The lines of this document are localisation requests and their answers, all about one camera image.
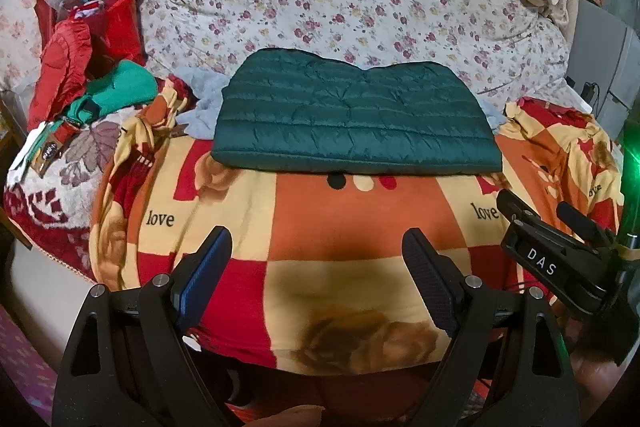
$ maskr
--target floral bedsheet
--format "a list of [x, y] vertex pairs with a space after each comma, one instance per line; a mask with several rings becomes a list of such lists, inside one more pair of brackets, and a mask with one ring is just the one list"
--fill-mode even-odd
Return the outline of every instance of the floral bedsheet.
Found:
[[[563, 36], [522, 0], [142, 0], [141, 20], [156, 76], [178, 66], [233, 74], [257, 49], [277, 46], [361, 68], [439, 62], [500, 110], [523, 95], [580, 103], [564, 81]], [[5, 190], [5, 209], [31, 240], [86, 277], [93, 198], [132, 111], [84, 130], [44, 178], [30, 170]]]

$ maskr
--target black device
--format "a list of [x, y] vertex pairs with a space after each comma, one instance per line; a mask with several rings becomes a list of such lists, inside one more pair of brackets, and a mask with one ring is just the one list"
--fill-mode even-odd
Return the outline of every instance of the black device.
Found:
[[[638, 313], [629, 297], [638, 277], [635, 265], [616, 256], [612, 233], [565, 203], [558, 216], [590, 245], [543, 223], [508, 190], [498, 194], [497, 206], [510, 220], [504, 250], [587, 320], [599, 348], [624, 359], [638, 337]], [[229, 231], [215, 227], [170, 275], [156, 275], [141, 289], [91, 288], [62, 360], [53, 427], [241, 423], [225, 406], [228, 393], [205, 386], [182, 341], [199, 323], [231, 247]], [[407, 425], [579, 425], [569, 355], [542, 289], [513, 293], [464, 277], [419, 229], [404, 234], [402, 257], [434, 324], [452, 338]], [[616, 325], [613, 340], [599, 339], [596, 333], [618, 321], [624, 323]], [[461, 418], [478, 379], [491, 381], [484, 407]]]

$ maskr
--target white appliance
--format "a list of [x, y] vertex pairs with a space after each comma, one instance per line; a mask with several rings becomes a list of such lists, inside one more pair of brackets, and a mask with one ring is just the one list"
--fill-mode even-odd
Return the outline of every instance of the white appliance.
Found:
[[578, 93], [585, 83], [598, 84], [599, 100], [590, 101], [593, 114], [616, 138], [640, 89], [640, 39], [616, 16], [580, 0], [566, 76]]

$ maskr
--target red bag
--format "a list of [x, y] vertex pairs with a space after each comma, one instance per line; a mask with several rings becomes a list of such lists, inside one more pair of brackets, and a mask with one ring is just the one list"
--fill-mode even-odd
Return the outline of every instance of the red bag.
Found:
[[[83, 10], [79, 6], [71, 11], [69, 18]], [[109, 73], [121, 60], [127, 59], [144, 66], [136, 0], [105, 0], [104, 10], [82, 19], [91, 31], [94, 54], [89, 63], [89, 72], [97, 77]]]

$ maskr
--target folded down jacket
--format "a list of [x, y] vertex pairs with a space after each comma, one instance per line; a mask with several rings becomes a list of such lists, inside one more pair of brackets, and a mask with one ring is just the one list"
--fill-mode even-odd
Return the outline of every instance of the folded down jacket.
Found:
[[502, 155], [473, 94], [435, 62], [363, 71], [260, 50], [223, 89], [211, 152], [229, 166], [354, 174], [479, 174]]

